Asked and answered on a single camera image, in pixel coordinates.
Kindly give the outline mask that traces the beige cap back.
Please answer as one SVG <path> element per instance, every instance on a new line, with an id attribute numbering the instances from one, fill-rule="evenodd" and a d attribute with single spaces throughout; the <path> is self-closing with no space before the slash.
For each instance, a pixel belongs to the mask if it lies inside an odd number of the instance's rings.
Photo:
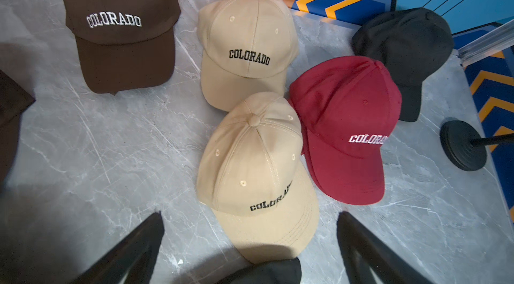
<path id="1" fill-rule="evenodd" d="M 298 36 L 283 0 L 219 0 L 198 14 L 206 101 L 231 111 L 258 92 L 284 95 Z"/>

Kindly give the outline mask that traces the maroon cap front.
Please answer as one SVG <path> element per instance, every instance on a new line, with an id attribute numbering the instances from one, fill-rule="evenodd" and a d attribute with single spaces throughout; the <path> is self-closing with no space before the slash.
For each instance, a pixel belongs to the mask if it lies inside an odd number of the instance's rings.
<path id="1" fill-rule="evenodd" d="M 402 95 L 387 68 L 364 56 L 314 66 L 289 88 L 301 121 L 303 154 L 317 187 L 351 205 L 384 197 L 381 146 L 399 121 Z"/>

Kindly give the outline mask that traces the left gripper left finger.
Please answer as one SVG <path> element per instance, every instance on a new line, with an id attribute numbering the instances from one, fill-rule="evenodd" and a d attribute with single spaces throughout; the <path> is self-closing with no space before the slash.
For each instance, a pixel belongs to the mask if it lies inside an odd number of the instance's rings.
<path id="1" fill-rule="evenodd" d="M 149 283 L 162 238 L 162 215 L 155 212 L 73 283 Z"/>

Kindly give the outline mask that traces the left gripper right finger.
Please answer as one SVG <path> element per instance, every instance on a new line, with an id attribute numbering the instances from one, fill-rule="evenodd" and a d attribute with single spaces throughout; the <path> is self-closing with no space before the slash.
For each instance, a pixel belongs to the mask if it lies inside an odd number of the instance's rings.
<path id="1" fill-rule="evenodd" d="M 430 283 L 349 212 L 339 214 L 337 240 L 350 283 Z"/>

